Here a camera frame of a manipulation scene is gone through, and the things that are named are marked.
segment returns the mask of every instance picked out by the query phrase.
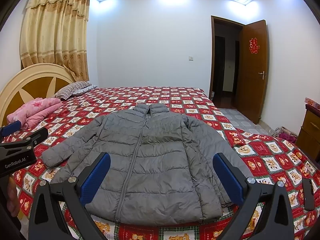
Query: headboard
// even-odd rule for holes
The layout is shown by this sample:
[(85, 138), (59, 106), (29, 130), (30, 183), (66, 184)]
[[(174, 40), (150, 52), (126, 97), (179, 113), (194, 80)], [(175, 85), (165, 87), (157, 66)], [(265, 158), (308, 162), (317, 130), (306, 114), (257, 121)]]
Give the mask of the headboard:
[(35, 98), (50, 98), (61, 88), (75, 82), (64, 67), (39, 63), (17, 73), (0, 93), (0, 121), (7, 125), (7, 115)]

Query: pillow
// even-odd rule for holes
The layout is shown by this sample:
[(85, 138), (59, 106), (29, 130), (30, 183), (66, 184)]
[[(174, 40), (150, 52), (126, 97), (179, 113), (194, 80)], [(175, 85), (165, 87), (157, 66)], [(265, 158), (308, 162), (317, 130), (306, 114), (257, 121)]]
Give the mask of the pillow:
[(97, 86), (95, 86), (95, 85), (91, 85), (91, 86), (86, 87), (86, 88), (82, 88), (82, 89), (75, 90), (71, 96), (75, 97), (75, 96), (83, 95), (85, 92), (88, 92), (88, 91), (90, 91), (91, 89), (94, 89), (94, 88), (96, 88), (96, 87), (97, 87)]
[(61, 88), (58, 92), (56, 92), (54, 97), (67, 100), (69, 97), (71, 97), (75, 90), (83, 89), (89, 86), (91, 86), (91, 84), (87, 81), (78, 81)]

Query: human hand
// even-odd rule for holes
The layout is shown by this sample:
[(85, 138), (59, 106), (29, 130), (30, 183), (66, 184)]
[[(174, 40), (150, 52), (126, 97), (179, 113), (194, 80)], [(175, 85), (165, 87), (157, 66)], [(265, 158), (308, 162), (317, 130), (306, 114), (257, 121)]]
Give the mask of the human hand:
[(7, 201), (7, 209), (12, 217), (16, 217), (19, 214), (20, 205), (18, 200), (17, 185), (12, 175), (9, 175), (7, 193), (9, 196)]

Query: bed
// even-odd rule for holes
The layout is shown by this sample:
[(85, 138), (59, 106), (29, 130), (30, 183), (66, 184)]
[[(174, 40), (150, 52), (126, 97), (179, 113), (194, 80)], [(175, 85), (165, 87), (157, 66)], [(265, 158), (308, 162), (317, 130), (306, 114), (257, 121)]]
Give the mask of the bed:
[[(72, 82), (72, 77), (64, 68), (55, 64), (36, 64), (26, 68), (18, 73), (0, 94), (0, 100), (5, 102), (0, 110), (2, 123), (6, 124), (6, 115), (20, 107), (26, 100), (35, 97), (50, 97), (59, 88)], [(163, 103), (170, 111), (203, 120), (229, 142), (235, 154), (239, 154), (258, 182), (274, 184), (281, 180), (285, 183), (294, 217), (296, 239), (302, 239), (314, 225), (320, 215), (320, 171), (315, 164), (297, 147), (283, 139), (268, 135), (255, 135), (234, 128), (223, 113), (207, 98), (203, 90), (185, 87), (96, 88), (82, 96), (64, 101), (61, 108), (37, 126), (17, 131), (7, 137), (5, 142), (21, 140), (41, 127), (46, 127), (49, 132), (47, 140), (35, 148), (38, 158), (36, 164), (14, 174), (21, 212), (29, 217), (33, 194), (39, 182), (42, 179), (50, 181), (55, 173), (66, 164), (63, 162), (57, 167), (48, 169), (41, 160), (44, 150), (72, 136), (94, 118), (114, 111), (133, 108), (136, 103)], [(302, 177), (312, 180), (316, 201), (314, 211), (304, 210)], [(261, 203), (256, 208), (243, 239), (252, 233), (262, 207)], [(72, 235), (79, 238), (79, 232), (66, 204), (61, 203), (61, 208)], [(235, 205), (225, 208), (223, 216), (218, 220), (202, 225), (188, 223), (178, 226), (142, 227), (114, 223), (95, 216), (92, 218), (110, 240), (215, 240), (236, 210)]]

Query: drawer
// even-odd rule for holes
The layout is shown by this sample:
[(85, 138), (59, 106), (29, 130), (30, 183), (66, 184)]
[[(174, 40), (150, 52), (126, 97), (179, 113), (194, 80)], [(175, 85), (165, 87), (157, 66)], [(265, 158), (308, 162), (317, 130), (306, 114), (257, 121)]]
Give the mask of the drawer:
[(318, 161), (320, 144), (310, 136), (303, 128), (301, 128), (298, 139), (295, 143), (308, 157)]
[(303, 129), (316, 141), (320, 142), (320, 117), (307, 111), (302, 125)]

